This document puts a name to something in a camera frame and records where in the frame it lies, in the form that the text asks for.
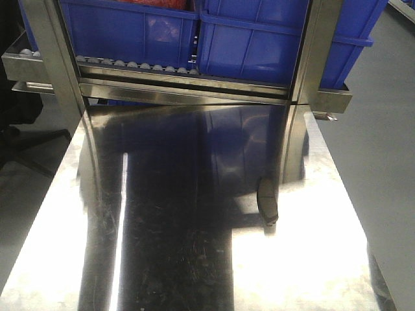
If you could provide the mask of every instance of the metal rack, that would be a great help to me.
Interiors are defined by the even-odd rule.
[[[22,0],[42,58],[19,55],[23,35],[2,56],[16,91],[54,93],[75,132],[87,97],[168,105],[310,105],[313,111],[342,113],[351,100],[343,90],[319,89],[342,0],[310,1],[297,70],[290,87],[243,80],[154,73],[142,69],[81,63],[75,55],[58,0]]]

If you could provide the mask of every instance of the blue bin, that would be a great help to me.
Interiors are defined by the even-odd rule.
[[[206,0],[208,14],[245,21],[303,27],[307,0]]]
[[[60,4],[77,55],[191,68],[197,10],[113,0],[60,0]]]
[[[373,44],[371,37],[356,39],[336,35],[331,45],[320,87],[341,89],[363,48],[371,47]]]
[[[301,29],[253,23],[201,12],[198,47],[201,73],[275,84],[291,83]],[[335,36],[322,79],[323,88],[341,88],[372,39]]]
[[[199,71],[208,75],[290,84],[301,29],[200,13]]]
[[[307,2],[207,0],[200,14],[199,71],[289,85]],[[321,87],[343,86],[363,47],[373,45],[368,36],[387,2],[345,0]]]
[[[367,38],[388,0],[344,0],[336,34]],[[208,14],[247,21],[302,27],[307,0],[205,0]]]

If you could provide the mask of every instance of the stainless steel table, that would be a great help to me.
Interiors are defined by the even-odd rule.
[[[284,132],[283,109],[91,107],[0,309],[392,310],[313,114]],[[281,180],[275,232],[264,176]]]

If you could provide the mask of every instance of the gray floor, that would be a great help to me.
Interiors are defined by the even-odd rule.
[[[389,8],[347,79],[339,122],[319,122],[397,309],[415,309],[415,26]]]
[[[51,97],[44,97],[44,108],[33,125],[18,126],[21,137],[60,130],[63,119]],[[24,154],[50,170],[55,170],[64,155],[67,141],[58,138],[27,150]],[[15,162],[0,171],[0,292],[19,255],[34,217],[52,179]]]
[[[415,305],[415,27],[387,10],[347,83],[355,94],[337,123],[320,129],[368,235],[398,310]],[[62,127],[56,105],[28,132]],[[56,169],[64,139],[30,155]],[[19,253],[50,180],[9,163],[0,171],[0,290]]]

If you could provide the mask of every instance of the red item in crate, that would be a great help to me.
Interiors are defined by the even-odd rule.
[[[137,3],[140,5],[162,6],[164,8],[177,8],[178,10],[186,9],[187,0],[118,0],[122,2]]]

